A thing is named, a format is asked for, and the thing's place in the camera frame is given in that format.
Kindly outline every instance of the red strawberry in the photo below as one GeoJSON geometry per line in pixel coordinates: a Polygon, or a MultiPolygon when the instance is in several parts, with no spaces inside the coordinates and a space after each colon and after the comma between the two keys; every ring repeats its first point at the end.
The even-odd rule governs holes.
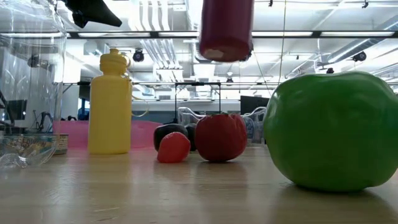
{"type": "Polygon", "coordinates": [[[188,156],[190,148],[191,143],[185,135],[170,133],[160,142],[157,160],[164,163],[181,162],[188,156]]]}

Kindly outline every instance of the red tomato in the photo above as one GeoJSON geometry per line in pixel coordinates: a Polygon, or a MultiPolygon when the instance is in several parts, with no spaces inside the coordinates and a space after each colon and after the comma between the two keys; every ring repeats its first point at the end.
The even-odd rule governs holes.
{"type": "Polygon", "coordinates": [[[184,134],[173,132],[160,142],[157,160],[164,163],[183,161],[189,154],[191,143],[184,134]]]}
{"type": "Polygon", "coordinates": [[[195,144],[202,158],[225,162],[241,155],[248,143],[246,128],[240,115],[205,116],[197,123],[195,144]]]}

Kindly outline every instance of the ceiling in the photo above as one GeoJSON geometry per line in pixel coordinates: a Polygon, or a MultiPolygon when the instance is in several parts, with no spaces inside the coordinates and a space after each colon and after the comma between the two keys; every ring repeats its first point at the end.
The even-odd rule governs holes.
{"type": "MultiPolygon", "coordinates": [[[[79,29],[73,25],[70,14],[63,6],[59,6],[59,13],[63,17],[67,30],[80,32],[137,31],[140,30],[140,26],[144,30],[167,30],[167,26],[170,30],[192,30],[192,27],[195,27],[192,24],[200,23],[202,1],[199,0],[105,0],[105,2],[123,21],[121,27],[89,22],[84,29],[79,29]],[[155,12],[153,8],[156,8],[155,4],[157,5],[155,11],[158,12],[157,21],[152,19],[155,12]],[[165,8],[167,8],[168,14],[166,21],[162,20],[165,8]]],[[[371,1],[369,6],[364,9],[363,5],[364,1],[288,0],[286,11],[284,11],[284,1],[273,0],[272,7],[269,7],[269,1],[256,1],[253,30],[282,31],[285,27],[285,30],[305,31],[398,31],[398,1],[371,1]]],[[[169,43],[180,65],[178,75],[182,73],[181,79],[183,80],[181,81],[196,81],[199,78],[205,78],[209,82],[225,82],[227,77],[232,77],[236,84],[237,82],[267,82],[270,84],[267,87],[252,85],[228,87],[234,89],[230,91],[231,95],[236,94],[238,89],[250,89],[251,91],[246,91],[248,94],[267,96],[272,93],[272,90],[264,89],[273,89],[270,87],[273,83],[277,84],[305,73],[325,73],[326,70],[322,70],[322,68],[330,67],[335,72],[356,69],[371,72],[392,84],[398,82],[398,61],[396,60],[398,58],[398,39],[376,39],[375,41],[374,39],[342,39],[338,37],[328,39],[253,39],[254,51],[247,62],[213,64],[199,64],[199,61],[195,60],[195,40],[172,39],[169,43]],[[365,61],[353,62],[350,60],[353,55],[361,51],[367,55],[365,61]],[[339,59],[333,64],[326,65],[333,62],[331,55],[337,55],[338,57],[334,59],[339,59]]],[[[154,72],[155,63],[148,55],[142,40],[107,39],[104,37],[88,41],[95,42],[99,46],[100,52],[103,52],[102,46],[107,45],[122,50],[127,53],[129,58],[132,57],[135,49],[144,49],[144,61],[133,62],[128,69],[135,82],[159,82],[159,77],[169,74],[167,71],[166,75],[164,72],[154,72]]],[[[166,48],[160,40],[149,42],[149,44],[158,45],[162,55],[167,58],[166,48]]],[[[82,70],[83,79],[101,74],[98,57],[99,55],[87,54],[81,58],[88,68],[82,70]]],[[[170,94],[173,95],[171,88],[154,87],[151,89],[154,89],[154,92],[170,90],[170,94]]]]}

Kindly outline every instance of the toy fruit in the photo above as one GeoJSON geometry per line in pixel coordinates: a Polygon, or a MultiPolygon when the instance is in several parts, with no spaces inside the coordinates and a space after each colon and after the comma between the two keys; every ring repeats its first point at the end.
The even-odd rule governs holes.
{"type": "Polygon", "coordinates": [[[306,188],[350,192],[385,183],[398,165],[398,98],[365,72],[283,82],[264,122],[271,158],[306,188]]]}
{"type": "Polygon", "coordinates": [[[159,150],[160,141],[164,138],[164,136],[172,132],[180,132],[184,134],[185,137],[188,137],[187,129],[181,124],[165,124],[159,126],[154,131],[154,146],[156,151],[159,150]]]}
{"type": "Polygon", "coordinates": [[[248,136],[240,115],[205,116],[197,123],[195,144],[199,155],[210,162],[237,158],[246,147],[248,136]]]}
{"type": "Polygon", "coordinates": [[[191,142],[191,151],[196,151],[197,147],[195,145],[195,129],[197,128],[197,124],[187,124],[185,128],[188,131],[188,139],[191,142]]]}
{"type": "Polygon", "coordinates": [[[163,163],[182,162],[188,156],[190,148],[191,144],[185,135],[179,132],[170,133],[160,142],[157,160],[163,163]]]}

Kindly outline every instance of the green apple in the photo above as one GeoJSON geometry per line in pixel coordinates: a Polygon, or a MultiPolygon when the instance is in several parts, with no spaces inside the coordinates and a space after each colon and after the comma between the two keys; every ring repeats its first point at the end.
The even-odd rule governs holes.
{"type": "Polygon", "coordinates": [[[398,165],[398,97],[365,72],[292,78],[268,103],[264,135],[276,167],[299,186],[378,186],[398,165]]]}

